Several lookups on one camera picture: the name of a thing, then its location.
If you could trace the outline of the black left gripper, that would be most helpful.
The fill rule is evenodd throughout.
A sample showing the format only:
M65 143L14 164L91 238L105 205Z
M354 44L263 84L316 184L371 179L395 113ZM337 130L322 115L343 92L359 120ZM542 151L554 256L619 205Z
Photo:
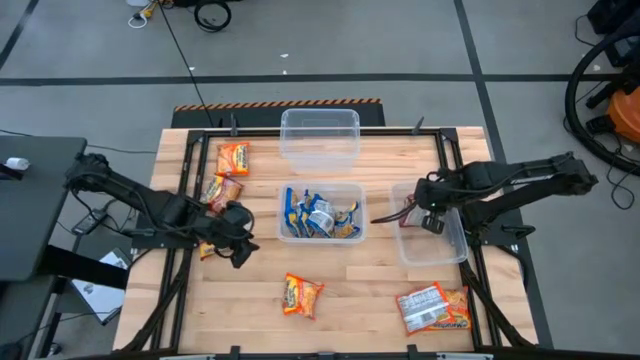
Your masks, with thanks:
M199 215L199 240L219 249L233 250L231 263L239 269L260 247L252 242L253 213L239 202L229 202L222 213Z

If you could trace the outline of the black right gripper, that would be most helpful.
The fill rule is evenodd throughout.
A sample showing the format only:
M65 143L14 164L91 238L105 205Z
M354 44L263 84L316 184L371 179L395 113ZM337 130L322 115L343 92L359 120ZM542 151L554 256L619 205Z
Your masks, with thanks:
M432 213L443 213L449 208L457 207L456 195L458 175L455 172L431 172L420 178L414 190L414 200L400 211L371 221L372 224L383 224L397 221L399 224L418 224L419 211L416 206Z

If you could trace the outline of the orange Maruchan ramen pack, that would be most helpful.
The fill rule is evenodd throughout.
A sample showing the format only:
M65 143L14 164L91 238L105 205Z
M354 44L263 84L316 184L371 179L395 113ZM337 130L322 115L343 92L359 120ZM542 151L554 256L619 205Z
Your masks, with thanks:
M249 175L249 143L226 143L217 146L218 176Z
M451 317L446 321L437 322L428 326L427 330L470 330L472 328L472 321L469 311L468 287L445 289L444 293L449 301Z
M305 318L315 319L316 302L324 290L324 285L308 281L297 275L285 275L285 288L282 298L284 315L297 314Z
M413 335L430 326L454 320L451 305L438 282L395 298L406 333Z

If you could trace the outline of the clear plastic storage bin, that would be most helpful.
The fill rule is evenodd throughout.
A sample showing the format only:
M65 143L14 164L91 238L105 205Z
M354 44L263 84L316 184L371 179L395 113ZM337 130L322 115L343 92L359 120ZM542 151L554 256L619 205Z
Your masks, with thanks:
M349 171L360 155L359 113L345 108L291 108L281 116L279 150L303 172Z
M401 260L408 266L458 264L468 258L465 232L459 212L455 208L444 213L444 231L433 234L420 227L401 228L391 223Z
M356 225L360 227L361 232L358 236L349 239L335 238L332 235L331 238L324 238L316 233L313 229L313 236L311 238L295 238L291 235L289 229L285 225L284 221L284 206L285 206L285 190L287 187L291 187L297 193L299 198L302 198L305 193L308 193L310 198L310 204L312 198L318 194L325 200L329 201L334 207L336 213L339 211L347 210L354 202L358 202L360 205L359 210L355 215ZM299 244L299 245L344 245L352 246L363 242L366 238L367 231L367 202L364 188L357 183L349 182L289 182L285 183L280 190L279 208L278 208L278 230L276 231L277 237L287 244Z

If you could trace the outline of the black hazard-striped floor mat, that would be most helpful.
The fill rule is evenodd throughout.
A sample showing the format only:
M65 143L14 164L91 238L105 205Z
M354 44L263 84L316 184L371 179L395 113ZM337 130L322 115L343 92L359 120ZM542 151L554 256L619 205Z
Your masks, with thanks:
M279 127L281 115L292 108L351 109L360 116L362 126L385 126L379 98L343 98L180 105L174 108L171 127L230 128L232 119L238 127Z

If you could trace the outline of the white paper booklet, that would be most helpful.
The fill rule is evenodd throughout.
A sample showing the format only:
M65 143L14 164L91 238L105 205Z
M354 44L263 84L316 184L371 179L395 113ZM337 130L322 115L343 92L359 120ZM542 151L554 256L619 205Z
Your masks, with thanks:
M119 248L114 248L100 259L101 263L127 270L131 263L127 255ZM109 323L121 310L125 291L104 285L97 285L84 280L72 280L72 287L79 297L90 308L90 312L101 325Z

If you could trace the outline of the black power adapter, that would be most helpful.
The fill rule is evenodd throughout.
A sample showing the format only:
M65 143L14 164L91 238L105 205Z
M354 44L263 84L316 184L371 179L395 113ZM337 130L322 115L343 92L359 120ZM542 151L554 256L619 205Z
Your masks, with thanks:
M106 215L107 213L105 210L94 208L71 228L71 232L74 235L87 235L95 230L105 220Z

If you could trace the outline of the black desk foot bar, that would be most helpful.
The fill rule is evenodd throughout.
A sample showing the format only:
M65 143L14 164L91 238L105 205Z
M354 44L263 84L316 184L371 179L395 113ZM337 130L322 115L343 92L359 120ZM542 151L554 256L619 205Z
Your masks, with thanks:
M48 245L37 267L41 275L55 275L124 290L128 271L77 253Z

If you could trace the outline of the black desk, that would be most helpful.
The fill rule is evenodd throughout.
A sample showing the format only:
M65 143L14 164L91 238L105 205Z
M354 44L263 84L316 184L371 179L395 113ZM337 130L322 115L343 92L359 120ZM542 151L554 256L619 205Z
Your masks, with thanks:
M79 137L0 136L0 165L29 161L21 179L0 180L0 282L70 273L78 257L49 239L67 198L66 172L86 146Z

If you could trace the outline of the orange shop vacuum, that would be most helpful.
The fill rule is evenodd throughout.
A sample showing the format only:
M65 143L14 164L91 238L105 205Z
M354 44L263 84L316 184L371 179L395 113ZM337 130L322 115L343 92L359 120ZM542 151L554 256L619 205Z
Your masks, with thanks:
M640 144L640 87L629 95L617 90L610 98L607 115L615 133Z

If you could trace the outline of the black equipment case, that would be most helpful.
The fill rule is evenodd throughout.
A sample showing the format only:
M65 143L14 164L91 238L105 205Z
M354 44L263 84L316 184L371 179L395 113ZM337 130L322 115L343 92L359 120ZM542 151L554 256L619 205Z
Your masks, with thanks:
M616 31L638 9L640 0L597 0L587 12L587 19L596 34Z

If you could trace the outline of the black metal table frame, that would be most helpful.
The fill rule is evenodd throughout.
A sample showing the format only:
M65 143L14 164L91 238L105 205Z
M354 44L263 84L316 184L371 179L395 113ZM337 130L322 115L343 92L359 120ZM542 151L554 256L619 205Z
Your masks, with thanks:
M140 352L148 344L142 329L166 291L172 309L157 332L171 355L277 359L370 359L377 355L471 352L504 340L492 333L484 305L474 302L463 271L481 273L496 307L532 344L537 336L519 265L505 252L469 250L458 264L408 266L399 256L391 223L371 221L400 210L418 179L429 172L456 169L489 157L479 127L461 129L361 128L360 155L349 171L303 172L291 168L279 150L280 128L166 129L151 186L199 199L216 175L217 146L249 143L249 175L242 176L240 203L255 217L252 242L260 249L236 269L227 258L200 260L196 248L170 257L157 249L129 273L114 345ZM280 190L289 182L349 182L366 194L367 231L352 245L299 245L282 242L278 230ZM284 315L285 275L321 283L315 319ZM422 331L408 335L395 298L438 282L443 290L468 287L470 330Z

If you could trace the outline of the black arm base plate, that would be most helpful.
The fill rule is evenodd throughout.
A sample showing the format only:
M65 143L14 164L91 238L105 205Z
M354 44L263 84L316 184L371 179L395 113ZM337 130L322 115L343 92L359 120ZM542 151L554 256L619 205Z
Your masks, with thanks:
M139 249L193 249L199 245L196 238L153 230L151 222L142 213L137 214L135 223L126 227L123 233L131 237L132 247Z
M531 225L505 225L492 223L474 231L466 230L465 236L469 246L511 246L534 233Z

